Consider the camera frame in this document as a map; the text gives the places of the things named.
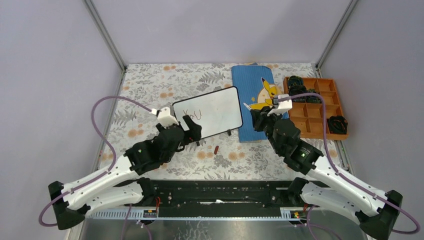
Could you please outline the small black-framed whiteboard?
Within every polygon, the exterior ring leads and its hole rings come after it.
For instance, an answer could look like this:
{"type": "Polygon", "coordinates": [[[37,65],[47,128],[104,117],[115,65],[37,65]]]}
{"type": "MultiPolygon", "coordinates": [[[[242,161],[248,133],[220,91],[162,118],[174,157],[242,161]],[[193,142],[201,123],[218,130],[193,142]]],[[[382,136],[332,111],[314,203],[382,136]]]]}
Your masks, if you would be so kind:
{"type": "Polygon", "coordinates": [[[184,130],[183,116],[188,115],[202,127],[201,140],[227,133],[243,126],[239,92],[235,86],[176,101],[173,115],[184,130]]]}

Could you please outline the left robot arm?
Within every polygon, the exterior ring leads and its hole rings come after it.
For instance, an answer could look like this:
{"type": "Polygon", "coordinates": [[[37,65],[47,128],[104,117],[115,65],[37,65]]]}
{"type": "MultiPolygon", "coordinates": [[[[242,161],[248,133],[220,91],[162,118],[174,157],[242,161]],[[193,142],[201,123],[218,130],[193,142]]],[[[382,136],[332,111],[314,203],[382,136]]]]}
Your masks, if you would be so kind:
{"type": "Polygon", "coordinates": [[[155,189],[143,174],[171,161],[175,153],[202,138],[202,127],[188,115],[183,116],[188,129],[173,120],[164,126],[157,124],[158,135],[135,143],[123,155],[78,180],[48,185],[51,206],[59,230],[70,229],[87,216],[103,209],[125,204],[144,206],[155,200],[155,189]]]}

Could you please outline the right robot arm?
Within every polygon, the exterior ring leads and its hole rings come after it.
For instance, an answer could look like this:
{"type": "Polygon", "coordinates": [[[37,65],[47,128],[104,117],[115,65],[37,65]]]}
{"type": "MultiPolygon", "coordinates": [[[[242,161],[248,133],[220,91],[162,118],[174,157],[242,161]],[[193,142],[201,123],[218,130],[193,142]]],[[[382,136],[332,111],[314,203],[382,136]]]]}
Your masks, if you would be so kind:
{"type": "Polygon", "coordinates": [[[384,191],[360,180],[348,171],[330,163],[318,148],[300,138],[301,131],[290,119],[272,113],[270,107],[251,109],[252,126],[263,132],[274,152],[295,172],[318,180],[333,191],[322,189],[308,180],[296,178],[287,191],[287,201],[293,206],[302,203],[318,205],[342,215],[368,236],[387,240],[394,231],[403,196],[384,191]]]}

